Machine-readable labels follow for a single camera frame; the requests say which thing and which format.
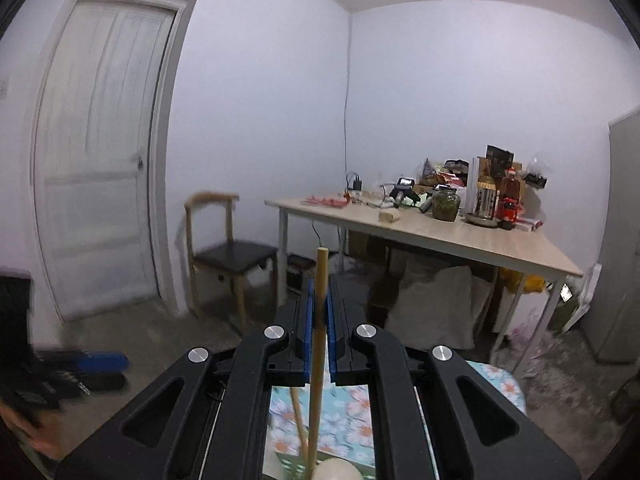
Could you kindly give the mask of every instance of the refrigerator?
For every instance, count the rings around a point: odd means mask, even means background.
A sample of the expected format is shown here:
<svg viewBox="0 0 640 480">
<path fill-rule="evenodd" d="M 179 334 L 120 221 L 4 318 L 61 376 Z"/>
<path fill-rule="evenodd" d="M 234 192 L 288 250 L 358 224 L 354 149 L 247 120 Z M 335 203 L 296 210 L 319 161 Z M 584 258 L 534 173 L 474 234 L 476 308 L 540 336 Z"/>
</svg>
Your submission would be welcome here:
<svg viewBox="0 0 640 480">
<path fill-rule="evenodd" d="M 598 361 L 640 357 L 640 110 L 610 124 L 609 209 L 602 272 L 580 326 Z"/>
</svg>

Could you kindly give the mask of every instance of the white door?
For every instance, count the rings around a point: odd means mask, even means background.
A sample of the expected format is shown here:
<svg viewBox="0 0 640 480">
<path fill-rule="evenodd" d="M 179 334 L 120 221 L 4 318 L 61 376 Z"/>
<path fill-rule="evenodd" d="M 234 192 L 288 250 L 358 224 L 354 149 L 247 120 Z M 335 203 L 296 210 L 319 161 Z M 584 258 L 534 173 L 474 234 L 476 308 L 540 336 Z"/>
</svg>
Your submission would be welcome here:
<svg viewBox="0 0 640 480">
<path fill-rule="evenodd" d="M 47 75 L 34 185 L 63 317 L 158 294 L 148 218 L 156 83 L 175 13 L 79 0 Z"/>
</svg>

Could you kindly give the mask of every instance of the person's hand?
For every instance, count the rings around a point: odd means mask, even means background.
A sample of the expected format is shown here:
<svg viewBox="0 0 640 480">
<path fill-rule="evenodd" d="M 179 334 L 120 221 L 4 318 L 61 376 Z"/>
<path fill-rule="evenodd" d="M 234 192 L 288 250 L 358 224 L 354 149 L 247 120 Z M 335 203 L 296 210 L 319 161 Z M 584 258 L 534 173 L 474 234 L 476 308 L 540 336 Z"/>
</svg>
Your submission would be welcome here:
<svg viewBox="0 0 640 480">
<path fill-rule="evenodd" d="M 0 416 L 10 430 L 19 430 L 27 443 L 37 452 L 52 460 L 60 460 L 60 414 L 58 412 L 40 412 L 40 427 L 35 428 L 30 422 L 12 410 L 0 400 Z"/>
</svg>

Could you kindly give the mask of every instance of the door frame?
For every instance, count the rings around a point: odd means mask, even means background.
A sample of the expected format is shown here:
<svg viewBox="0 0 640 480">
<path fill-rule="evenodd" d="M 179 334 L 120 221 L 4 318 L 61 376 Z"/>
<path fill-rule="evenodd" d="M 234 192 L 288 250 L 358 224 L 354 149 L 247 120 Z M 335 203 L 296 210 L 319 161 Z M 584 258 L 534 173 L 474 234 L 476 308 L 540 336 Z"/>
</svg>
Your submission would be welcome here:
<svg viewBox="0 0 640 480">
<path fill-rule="evenodd" d="M 187 26 L 193 12 L 196 0 L 100 0 L 110 2 L 125 2 L 130 4 L 141 4 L 151 7 L 161 7 L 175 12 L 174 22 L 169 37 L 167 39 L 164 56 L 160 65 L 158 85 L 151 119 L 150 137 L 148 145 L 148 220 L 151 237 L 151 250 L 154 267 L 156 269 L 156 282 L 158 293 L 164 304 L 174 314 L 178 313 L 177 301 L 175 297 L 174 278 L 171 270 L 169 257 L 169 240 L 166 222 L 166 193 L 165 193 L 165 167 L 166 167 L 166 143 L 169 127 L 169 114 L 171 111 L 171 101 L 174 91 L 175 75 L 178 68 L 178 60 Z M 44 93 L 44 85 L 49 75 L 49 69 L 53 62 L 53 57 L 58 46 L 58 41 L 62 36 L 66 22 L 71 16 L 71 12 L 78 0 L 66 0 L 65 5 L 58 14 L 52 31 L 44 46 L 40 66 L 43 67 L 42 77 L 38 89 L 37 98 L 34 105 L 33 121 L 30 127 L 30 199 L 32 215 L 36 227 L 38 239 L 38 258 L 42 266 L 44 277 L 50 296 L 53 298 L 56 313 L 63 319 L 58 308 L 53 289 L 47 274 L 47 267 L 44 262 L 44 252 L 42 250 L 41 229 L 38 227 L 36 214 L 35 197 L 35 143 L 38 115 Z"/>
</svg>

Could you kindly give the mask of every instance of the blue object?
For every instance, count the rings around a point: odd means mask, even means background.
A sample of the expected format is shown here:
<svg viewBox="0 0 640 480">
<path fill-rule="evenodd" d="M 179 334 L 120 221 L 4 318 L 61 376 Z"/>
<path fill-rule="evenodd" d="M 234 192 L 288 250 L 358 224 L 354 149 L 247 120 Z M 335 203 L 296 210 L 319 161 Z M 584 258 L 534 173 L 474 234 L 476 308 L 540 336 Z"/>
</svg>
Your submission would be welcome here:
<svg viewBox="0 0 640 480">
<path fill-rule="evenodd" d="M 331 295 L 331 287 L 328 287 L 326 294 L 326 314 L 327 314 L 327 331 L 326 339 L 329 354 L 329 375 L 332 383 L 335 383 L 335 374 L 338 371 L 337 348 L 335 336 L 335 319 L 334 319 L 334 299 Z"/>
<path fill-rule="evenodd" d="M 306 295 L 306 325 L 305 325 L 305 381 L 311 380 L 311 327 L 314 317 L 314 280 L 309 279 Z"/>
<path fill-rule="evenodd" d="M 87 354 L 76 361 L 76 367 L 85 374 L 116 373 L 129 368 L 129 360 L 120 352 Z"/>
</svg>

